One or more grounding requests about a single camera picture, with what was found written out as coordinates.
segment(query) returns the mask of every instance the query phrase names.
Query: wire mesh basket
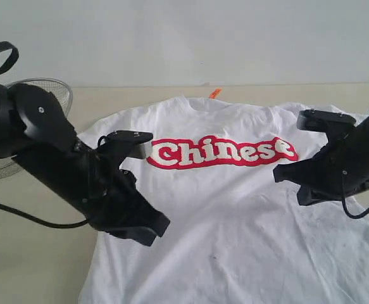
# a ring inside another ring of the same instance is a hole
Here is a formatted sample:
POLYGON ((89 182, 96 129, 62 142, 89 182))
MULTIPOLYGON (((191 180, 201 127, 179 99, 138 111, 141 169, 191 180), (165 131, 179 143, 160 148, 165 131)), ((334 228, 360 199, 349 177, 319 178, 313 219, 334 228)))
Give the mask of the wire mesh basket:
MULTIPOLYGON (((12 82, 6 85, 6 87, 11 87, 15 84, 30 84, 41 87, 47 92, 52 92, 59 101, 63 113, 65 113, 66 117, 68 116, 70 107, 72 106, 73 93, 70 86, 68 86, 66 83, 56 79, 33 78, 12 82)), ((0 179, 11 176, 21 170, 22 168, 13 162, 11 158, 3 158, 0 160, 0 179)))

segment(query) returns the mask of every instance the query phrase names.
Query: white t-shirt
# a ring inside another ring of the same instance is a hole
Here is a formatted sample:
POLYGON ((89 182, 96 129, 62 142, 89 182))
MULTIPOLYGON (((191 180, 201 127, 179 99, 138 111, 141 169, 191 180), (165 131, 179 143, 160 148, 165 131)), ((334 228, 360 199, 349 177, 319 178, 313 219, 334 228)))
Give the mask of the white t-shirt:
POLYGON ((99 232, 79 302, 369 304, 369 217, 351 220, 340 202, 299 206, 298 185, 274 183, 276 165, 327 142, 297 129, 305 109, 179 97, 81 134, 95 147, 114 130, 152 132, 152 156, 122 168, 171 224, 152 247, 99 232))

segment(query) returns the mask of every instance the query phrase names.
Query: table surface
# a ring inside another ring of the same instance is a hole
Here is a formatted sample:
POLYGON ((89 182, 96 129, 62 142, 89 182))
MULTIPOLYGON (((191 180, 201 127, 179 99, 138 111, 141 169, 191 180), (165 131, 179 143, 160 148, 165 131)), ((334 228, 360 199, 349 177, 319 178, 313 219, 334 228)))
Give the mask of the table surface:
MULTIPOLYGON (((69 119, 80 132, 117 111, 173 96, 207 97, 215 87, 75 88, 69 119)), ((271 106, 285 102, 336 105, 369 113, 369 83, 248 85, 223 87, 219 98, 271 106)), ((369 204, 369 192, 358 196, 369 204)), ((22 171, 0 180, 0 202, 52 222, 82 216, 22 171)), ((90 227, 56 230, 0 212, 0 303, 76 303, 89 269, 96 232, 90 227)))

